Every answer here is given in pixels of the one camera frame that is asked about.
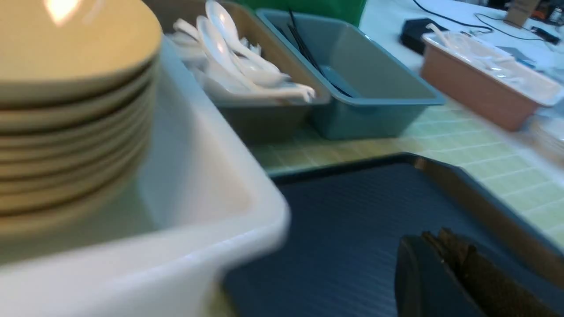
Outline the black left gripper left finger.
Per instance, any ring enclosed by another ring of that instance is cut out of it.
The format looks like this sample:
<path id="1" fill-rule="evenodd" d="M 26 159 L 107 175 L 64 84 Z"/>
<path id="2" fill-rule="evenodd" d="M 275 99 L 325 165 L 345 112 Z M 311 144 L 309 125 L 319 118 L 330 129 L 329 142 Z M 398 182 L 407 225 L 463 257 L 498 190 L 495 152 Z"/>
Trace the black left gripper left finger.
<path id="1" fill-rule="evenodd" d="M 421 236 L 401 237 L 394 293 L 399 317 L 483 317 L 456 275 Z"/>

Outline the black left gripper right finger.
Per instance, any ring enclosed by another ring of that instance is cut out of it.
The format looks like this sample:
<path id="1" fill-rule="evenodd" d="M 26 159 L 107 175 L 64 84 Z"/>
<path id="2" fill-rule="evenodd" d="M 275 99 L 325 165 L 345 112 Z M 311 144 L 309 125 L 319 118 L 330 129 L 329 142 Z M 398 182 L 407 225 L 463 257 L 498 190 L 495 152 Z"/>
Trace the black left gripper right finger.
<path id="1" fill-rule="evenodd" d="M 443 228 L 421 237 L 437 252 L 471 299 L 488 317 L 557 317 L 532 291 L 500 269 L 475 243 Z"/>

